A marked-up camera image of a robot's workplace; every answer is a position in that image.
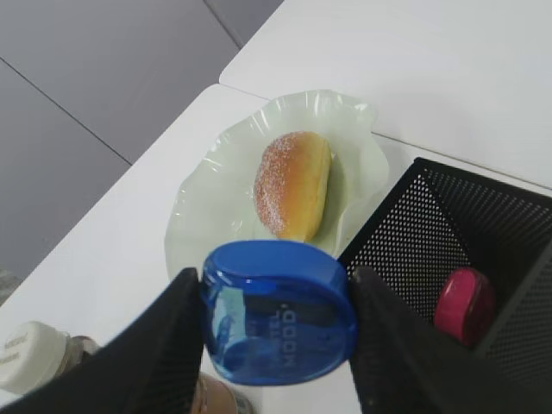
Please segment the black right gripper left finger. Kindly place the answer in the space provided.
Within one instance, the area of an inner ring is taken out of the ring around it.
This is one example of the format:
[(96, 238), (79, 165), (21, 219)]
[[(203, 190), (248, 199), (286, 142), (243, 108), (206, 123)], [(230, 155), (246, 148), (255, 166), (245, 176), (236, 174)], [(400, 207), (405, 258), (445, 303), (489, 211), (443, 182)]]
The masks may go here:
[(185, 268), (127, 329), (3, 413), (189, 413), (203, 353), (198, 272)]

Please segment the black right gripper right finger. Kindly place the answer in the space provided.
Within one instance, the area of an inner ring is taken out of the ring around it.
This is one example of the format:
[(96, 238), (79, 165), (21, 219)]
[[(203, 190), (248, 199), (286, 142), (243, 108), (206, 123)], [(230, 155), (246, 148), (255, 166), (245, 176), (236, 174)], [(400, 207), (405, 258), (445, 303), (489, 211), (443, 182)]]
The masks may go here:
[(349, 281), (359, 321), (349, 364), (364, 413), (549, 413), (550, 398), (500, 375), (419, 317), (370, 267)]

